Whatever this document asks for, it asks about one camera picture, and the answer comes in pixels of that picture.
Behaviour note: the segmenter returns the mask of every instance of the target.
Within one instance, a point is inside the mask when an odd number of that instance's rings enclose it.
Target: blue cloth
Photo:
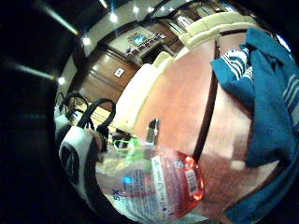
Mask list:
[[[249,49],[246,67],[252,66],[253,82],[237,79],[223,58],[211,64],[221,86],[254,109],[247,165],[281,161],[286,166],[274,181],[226,211],[234,223],[247,224],[276,206],[298,175],[299,70],[290,53],[263,31],[248,29],[240,48]]]

